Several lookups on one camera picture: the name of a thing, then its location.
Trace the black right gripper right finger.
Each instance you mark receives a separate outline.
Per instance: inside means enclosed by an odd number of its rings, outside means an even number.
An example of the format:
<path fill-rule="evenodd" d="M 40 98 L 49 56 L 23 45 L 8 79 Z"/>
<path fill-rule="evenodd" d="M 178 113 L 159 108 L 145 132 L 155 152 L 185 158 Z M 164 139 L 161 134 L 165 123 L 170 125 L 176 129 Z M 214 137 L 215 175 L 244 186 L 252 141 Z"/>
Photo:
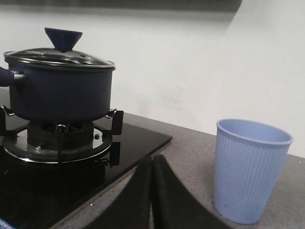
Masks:
<path fill-rule="evenodd" d="M 152 214 L 155 229 L 229 229 L 204 208 L 174 174 L 165 157 L 152 162 Z"/>

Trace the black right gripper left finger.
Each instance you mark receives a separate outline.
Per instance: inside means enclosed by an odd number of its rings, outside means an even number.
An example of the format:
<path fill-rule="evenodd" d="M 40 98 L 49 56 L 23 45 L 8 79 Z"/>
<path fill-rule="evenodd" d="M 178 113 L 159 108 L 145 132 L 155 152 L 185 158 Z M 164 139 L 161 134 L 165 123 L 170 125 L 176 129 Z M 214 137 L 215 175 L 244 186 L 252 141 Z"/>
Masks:
<path fill-rule="evenodd" d="M 142 158 L 118 197 L 93 220 L 87 229 L 148 229 L 152 159 Z"/>

